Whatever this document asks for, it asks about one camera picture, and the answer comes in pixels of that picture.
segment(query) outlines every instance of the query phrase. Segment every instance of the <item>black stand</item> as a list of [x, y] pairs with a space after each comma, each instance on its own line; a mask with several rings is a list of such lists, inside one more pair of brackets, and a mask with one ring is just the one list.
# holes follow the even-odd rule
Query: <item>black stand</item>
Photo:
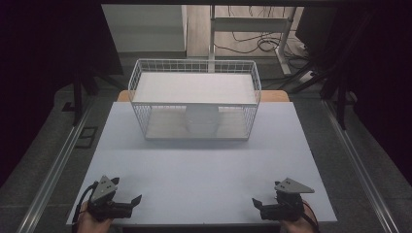
[[[345, 115], [345, 104], [346, 104], [346, 88], [347, 88], [347, 79], [343, 74], [344, 67], [346, 62], [350, 58], [350, 55], [354, 51], [358, 40], [360, 39], [364, 29], [371, 21], [373, 15], [375, 14], [375, 9], [368, 9], [364, 11], [360, 19], [360, 23], [358, 23], [357, 27], [355, 28], [352, 36], [349, 38], [349, 41], [346, 43], [343, 51], [341, 52], [340, 56], [331, 66], [331, 68], [323, 71], [321, 74], [313, 77], [311, 80], [293, 88], [289, 93], [297, 93], [314, 83], [317, 83], [321, 80], [327, 78], [322, 90], [320, 92], [322, 99], [330, 99], [333, 93], [338, 89], [338, 101], [337, 101], [337, 120], [342, 127], [342, 129], [346, 129], [344, 123], [344, 115]], [[305, 66], [304, 71], [309, 71], [312, 67]]]
[[83, 101], [82, 101], [82, 86], [88, 95], [97, 95], [99, 92], [99, 87], [93, 77], [98, 77], [103, 81], [117, 87], [119, 90], [125, 90], [126, 87], [114, 80], [112, 77], [105, 75], [96, 69], [90, 67], [88, 72], [75, 72], [73, 75], [73, 88], [74, 88], [74, 112], [75, 119], [73, 121], [73, 126], [78, 125], [80, 119], [83, 115]]

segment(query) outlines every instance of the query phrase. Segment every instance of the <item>wall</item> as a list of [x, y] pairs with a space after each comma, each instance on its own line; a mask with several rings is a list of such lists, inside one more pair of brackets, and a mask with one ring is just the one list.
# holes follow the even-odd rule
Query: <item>wall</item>
[[185, 51], [186, 6], [102, 5], [118, 52]]

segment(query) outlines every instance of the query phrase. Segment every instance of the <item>white shelf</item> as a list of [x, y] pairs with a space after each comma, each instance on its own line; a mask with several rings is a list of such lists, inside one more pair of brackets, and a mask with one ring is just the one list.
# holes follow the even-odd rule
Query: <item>white shelf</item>
[[[204, 125], [206, 129], [215, 125]], [[246, 120], [240, 109], [220, 109], [216, 132], [196, 133], [188, 129], [185, 109], [153, 109], [146, 139], [248, 139]]]
[[143, 72], [132, 102], [256, 105], [250, 74]]

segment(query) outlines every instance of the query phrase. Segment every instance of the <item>cable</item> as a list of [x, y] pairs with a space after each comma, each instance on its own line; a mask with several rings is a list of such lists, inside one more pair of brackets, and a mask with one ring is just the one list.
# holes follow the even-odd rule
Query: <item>cable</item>
[[265, 10], [266, 10], [266, 7], [263, 7], [263, 9], [258, 13], [257, 17], [259, 17], [261, 13], [263, 13], [263, 17], [264, 17], [264, 11]]
[[269, 13], [267, 14], [267, 17], [270, 17], [270, 12], [272, 11], [272, 7], [269, 8]]
[[250, 51], [240, 51], [240, 50], [233, 50], [233, 49], [227, 48], [227, 47], [220, 47], [220, 46], [217, 46], [216, 44], [214, 44], [214, 45], [215, 45], [216, 48], [219, 48], [219, 49], [222, 49], [222, 50], [231, 50], [231, 51], [234, 51], [234, 52], [244, 53], [244, 54], [246, 54], [246, 53], [251, 53], [251, 52], [253, 52], [253, 51], [255, 51], [255, 50], [258, 49], [258, 47], [256, 47], [255, 49], [250, 50]]
[[231, 15], [234, 16], [234, 12], [231, 10], [231, 6], [227, 6], [227, 13], [229, 14], [230, 17]]
[[300, 75], [301, 75], [304, 71], [306, 71], [306, 70], [308, 70], [310, 67], [312, 67], [313, 64], [314, 64], [314, 63], [313, 63], [311, 60], [309, 60], [309, 62], [306, 63], [306, 65], [304, 65], [300, 70], [298, 70], [296, 73], [294, 73], [292, 76], [290, 76], [290, 79], [287, 80], [287, 81], [285, 81], [284, 83], [282, 83], [277, 89], [280, 90], [280, 89], [282, 89], [284, 86], [286, 86], [287, 84], [291, 83], [291, 82], [292, 82], [293, 80], [295, 80], [296, 78], [299, 78]]
[[304, 213], [302, 213], [301, 216], [303, 217], [303, 219], [309, 222], [309, 224], [312, 226], [316, 233], [321, 233], [321, 231], [319, 230], [319, 225], [315, 223], [315, 221], [313, 221], [312, 218], [310, 218], [308, 215]]
[[276, 32], [270, 32], [270, 33], [266, 33], [266, 34], [264, 34], [264, 35], [259, 35], [259, 36], [251, 37], [251, 38], [248, 38], [248, 39], [241, 39], [241, 40], [236, 39], [236, 37], [234, 36], [234, 33], [233, 33], [233, 39], [234, 39], [235, 41], [237, 41], [237, 42], [252, 41], [252, 40], [254, 40], [254, 39], [261, 38], [262, 36], [268, 36], [268, 35], [271, 35], [271, 34], [273, 34], [273, 33], [276, 33]]
[[[261, 45], [263, 44], [270, 44], [271, 49], [266, 50], [264, 48], [261, 47]], [[274, 51], [275, 49], [277, 49], [279, 47], [279, 39], [278, 38], [260, 38], [257, 41], [257, 47], [262, 50], [262, 51], [266, 51], [266, 52], [270, 52], [270, 51]]]
[[305, 205], [312, 212], [313, 217], [315, 218], [316, 224], [319, 225], [318, 219], [316, 218], [315, 213], [313, 212], [312, 208], [306, 202], [303, 202], [303, 205]]
[[270, 84], [267, 84], [265, 86], [262, 86], [261, 89], [264, 90], [274, 84], [278, 84], [278, 83], [282, 83], [284, 80], [290, 79], [291, 77], [283, 77], [283, 78], [279, 78], [279, 79], [270, 79], [270, 80], [275, 80], [275, 82], [272, 82]]
[[81, 207], [82, 207], [83, 200], [85, 199], [86, 194], [87, 194], [90, 190], [95, 189], [98, 184], [99, 184], [99, 182], [94, 182], [94, 183], [93, 183], [92, 185], [90, 185], [90, 186], [85, 190], [85, 192], [82, 194], [82, 197], [80, 198], [79, 203], [78, 203], [78, 205], [76, 206], [76, 211], [75, 211], [75, 213], [74, 213], [74, 215], [73, 215], [73, 219], [72, 219], [72, 233], [76, 233], [76, 232], [77, 232], [77, 221], [78, 221], [78, 218], [79, 218], [79, 214], [82, 213], [82, 212], [80, 211], [80, 209], [81, 209]]

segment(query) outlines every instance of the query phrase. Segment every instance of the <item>floor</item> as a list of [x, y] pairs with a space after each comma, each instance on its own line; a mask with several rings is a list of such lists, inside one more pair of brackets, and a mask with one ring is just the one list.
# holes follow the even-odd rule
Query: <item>floor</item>
[[[240, 14], [241, 10], [237, 12], [232, 9], [232, 11], [235, 14]], [[221, 8], [218, 11], [222, 14], [226, 12], [227, 8]], [[276, 14], [282, 12], [283, 9], [276, 10]], [[207, 56], [208, 42], [202, 42], [199, 39], [201, 38], [200, 34], [196, 34], [195, 30], [190, 30], [191, 28], [199, 28], [194, 26], [197, 20], [204, 21], [204, 17], [193, 17], [193, 15], [206, 16], [207, 18], [207, 13], [208, 7], [193, 7], [189, 10], [188, 57]], [[222, 43], [228, 47], [234, 45], [231, 38], [231, 34], [227, 35], [226, 39], [217, 38], [216, 44]], [[239, 45], [235, 49], [247, 50], [254, 45], [255, 43], [248, 46]], [[298, 48], [298, 45], [299, 42], [296, 42], [295, 49]], [[217, 56], [221, 58], [253, 59], [257, 63], [259, 75], [262, 77], [262, 86], [265, 86], [266, 89], [276, 89], [284, 81], [283, 74], [273, 53], [269, 56], [268, 53], [263, 53], [264, 56], [254, 53], [248, 56], [244, 54], [239, 56], [237, 53], [217, 50]], [[113, 78], [127, 84], [136, 58], [135, 56], [122, 56], [124, 76]], [[68, 212], [79, 192], [112, 103], [116, 101], [120, 93], [112, 85], [98, 78], [96, 81], [100, 89], [98, 95], [84, 96], [85, 101], [92, 100], [84, 126], [85, 130], [81, 138], [76, 141], [76, 146], [71, 151], [64, 168], [59, 170], [61, 175], [56, 181], [50, 199], [46, 201], [47, 205], [44, 210], [39, 212], [38, 222], [33, 223], [34, 232], [70, 232], [70, 227], [65, 224]], [[340, 139], [339, 132], [333, 126], [333, 117], [330, 117], [325, 102], [319, 97], [318, 92], [321, 87], [322, 83], [318, 83], [297, 94], [290, 95], [338, 218], [337, 222], [322, 223], [321, 231], [337, 233], [388, 232], [382, 227], [373, 208], [373, 202], [370, 201], [362, 182], [360, 182], [359, 174]], [[66, 138], [73, 130], [73, 113], [62, 112], [67, 102], [73, 102], [72, 96], [73, 90], [70, 85], [60, 89], [55, 94], [54, 108], [48, 120], [15, 171], [0, 188], [0, 232], [17, 231], [47, 177], [49, 169], [64, 147]], [[346, 107], [345, 118], [348, 127], [346, 133], [356, 148], [365, 170], [392, 214], [398, 228], [397, 232], [412, 232], [412, 224], [410, 223], [412, 222], [412, 212], [410, 212], [412, 209], [412, 187], [358, 120], [351, 105]], [[88, 137], [93, 133], [95, 133], [94, 138]], [[153, 231], [153, 229], [139, 229], [139, 232]], [[111, 232], [120, 232], [120, 230], [113, 228]]]
[[[265, 17], [265, 18], [279, 18], [287, 17], [292, 8], [269, 8], [269, 7], [228, 7], [217, 6], [215, 16], [216, 17]], [[294, 31], [298, 25], [302, 8], [297, 8], [292, 24], [292, 32], [290, 35], [289, 43], [293, 51], [297, 51], [298, 48], [294, 46], [296, 38], [294, 37]], [[210, 7], [209, 6], [188, 6], [188, 57], [191, 56], [208, 56], [210, 38], [205, 36], [210, 31]], [[222, 50], [216, 48], [216, 56], [275, 56], [274, 52], [266, 52], [263, 50], [254, 50], [257, 47], [258, 39], [260, 39], [260, 33], [254, 32], [217, 32], [215, 35], [215, 45], [219, 47], [225, 47], [232, 50], [242, 51], [242, 53], [234, 52], [231, 50]], [[273, 33], [263, 38], [280, 38], [280, 33]], [[249, 38], [255, 38], [253, 40], [237, 42], [236, 40], [245, 40]], [[264, 49], [269, 50], [270, 45], [263, 45]]]

